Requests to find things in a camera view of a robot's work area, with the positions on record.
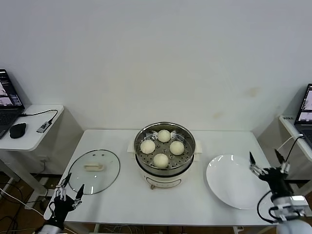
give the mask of robotic arm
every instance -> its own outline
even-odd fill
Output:
[[[69,212],[76,209],[76,207],[82,203],[81,198],[83,195],[84,184],[78,190],[75,200],[66,195],[66,185],[69,182],[70,176],[68,176],[56,187],[56,196],[54,201],[49,204],[49,209],[52,213],[50,219],[44,223],[44,225],[36,231],[36,234],[58,234],[64,229],[64,221]]]
[[[265,197],[263,196],[257,206],[257,211],[261,219],[271,223],[279,224],[278,233],[281,234],[312,234],[312,228],[309,224],[298,220],[305,216],[309,204],[304,196],[294,195],[288,187],[285,179],[288,176],[290,164],[285,162],[283,156],[275,150],[280,167],[260,168],[256,165],[255,159],[250,153],[250,170],[261,180],[267,182],[272,192],[271,201],[273,207],[269,208],[269,215],[273,218],[263,218],[259,213],[259,203]]]

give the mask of brown floor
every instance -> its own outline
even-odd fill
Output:
[[[6,183],[8,180],[9,178],[6,175],[0,174],[0,188],[4,187],[4,185],[1,183]],[[55,185],[58,184],[58,182],[59,182],[58,178],[50,178],[48,183],[46,184],[46,187],[49,189],[52,189],[55,187]],[[18,183],[15,183],[14,185],[17,186],[21,190],[23,201],[28,200],[26,198],[30,196],[33,190],[22,180]],[[14,197],[21,199],[21,195],[17,189],[11,187],[8,192]],[[312,205],[312,193],[307,195],[306,198],[311,206]],[[13,217],[16,214],[19,206],[20,206],[19,204],[11,203],[5,199],[0,200],[0,233],[7,231],[11,223],[11,220],[9,218],[5,218],[3,220],[1,219],[7,215]],[[39,203],[36,203],[34,208],[40,211],[42,214],[44,213],[44,211],[40,210]],[[44,223],[44,219],[39,214],[31,210],[26,210],[24,209],[24,207],[20,209],[20,212],[16,220],[18,223],[18,230],[32,228],[31,230],[24,230],[24,231],[16,232],[17,234],[19,233],[31,234],[35,229],[39,228]],[[310,225],[312,225],[311,218],[307,219],[306,221],[310,223]],[[93,232],[95,225],[85,224],[85,226],[90,230],[90,232]],[[250,229],[248,227],[244,227],[244,228],[245,228],[245,231],[240,232],[240,234],[245,234],[246,231]],[[101,225],[99,228],[99,232],[102,232],[102,233],[120,233],[121,232],[121,233],[132,233],[132,234],[156,234],[156,233],[159,233],[159,231],[161,231],[163,234],[180,234],[182,232],[188,233],[188,234],[233,234],[234,233],[232,227],[175,227],[175,226],[116,227],[115,225]],[[276,233],[275,228],[265,232],[265,234],[275,234],[275,233]]]

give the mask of steamed bun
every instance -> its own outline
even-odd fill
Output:
[[[169,164],[169,159],[165,154],[157,154],[153,159],[153,164],[158,168],[166,168]]]
[[[157,137],[160,142],[168,142],[171,138],[171,134],[167,130],[160,130]]]
[[[152,140],[145,140],[140,145],[141,151],[144,154],[150,154],[155,150],[155,143]]]
[[[181,155],[184,152],[184,145],[180,141],[174,141],[170,144],[170,152],[174,155]]]

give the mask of laptop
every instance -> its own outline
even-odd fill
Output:
[[[312,148],[312,84],[308,84],[294,125]]]
[[[6,70],[0,69],[0,139],[24,109]]]

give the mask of laptop screen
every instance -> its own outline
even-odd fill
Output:
[[[312,124],[312,84],[308,85],[300,106],[296,123]]]
[[[0,69],[0,109],[24,108],[10,78],[4,69]]]

